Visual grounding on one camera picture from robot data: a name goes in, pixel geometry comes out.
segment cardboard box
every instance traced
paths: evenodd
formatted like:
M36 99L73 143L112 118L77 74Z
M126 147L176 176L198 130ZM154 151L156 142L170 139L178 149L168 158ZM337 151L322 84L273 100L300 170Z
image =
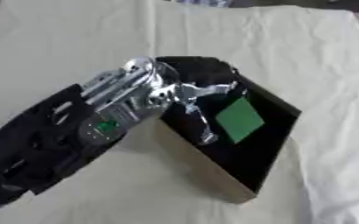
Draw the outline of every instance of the cardboard box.
M162 116L163 122L155 133L173 155L191 165L198 179L217 187L227 201L243 203L257 196L300 111L238 73L228 75L217 71L209 75L220 83L232 80L240 83L240 87L229 95L198 100L219 140L198 145L191 136L197 124L180 105L171 107ZM263 118L264 125L235 144L215 117L239 97L245 97Z

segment white cloth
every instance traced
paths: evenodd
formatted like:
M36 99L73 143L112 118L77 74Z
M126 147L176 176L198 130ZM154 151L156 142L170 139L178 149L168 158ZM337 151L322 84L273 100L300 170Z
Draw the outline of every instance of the white cloth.
M314 223L359 223L353 14L152 0L3 0L0 126L68 84L142 55L218 57L304 111L259 197L237 206L200 189L156 144L148 121L73 177L1 209L0 223L306 224L310 214Z

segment green cube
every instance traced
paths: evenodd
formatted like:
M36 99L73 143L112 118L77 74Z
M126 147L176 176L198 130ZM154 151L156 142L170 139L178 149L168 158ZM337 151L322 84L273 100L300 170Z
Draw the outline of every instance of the green cube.
M221 111L215 119L235 144L264 124L261 116L243 97Z

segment robotic arm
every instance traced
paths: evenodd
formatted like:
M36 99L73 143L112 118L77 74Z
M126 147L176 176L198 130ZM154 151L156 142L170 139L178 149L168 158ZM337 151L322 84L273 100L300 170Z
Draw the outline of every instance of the robotic arm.
M0 129L0 206L23 193L54 186L87 165L150 116L178 103L204 124L194 139L218 136L195 104L199 97L226 95L236 83L197 87L164 60L138 58L43 100Z

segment open box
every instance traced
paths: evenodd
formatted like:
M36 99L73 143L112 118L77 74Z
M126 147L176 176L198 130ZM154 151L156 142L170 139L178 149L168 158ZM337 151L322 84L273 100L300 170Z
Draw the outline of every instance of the open box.
M188 75L181 77L183 81L195 81L198 86L231 81L239 83L229 95L197 101L219 139L212 144L198 145L191 136L197 124L189 119L181 105L174 105L166 111L156 133L167 149L192 166L198 178L209 186L217 186L226 200L243 203L257 196L300 111L244 78L228 64L220 62L217 66L216 61L210 64L202 61L203 69L208 67L205 73L197 66L181 67L177 58L165 59L166 63ZM264 120L264 125L235 144L215 116L240 97L252 105Z

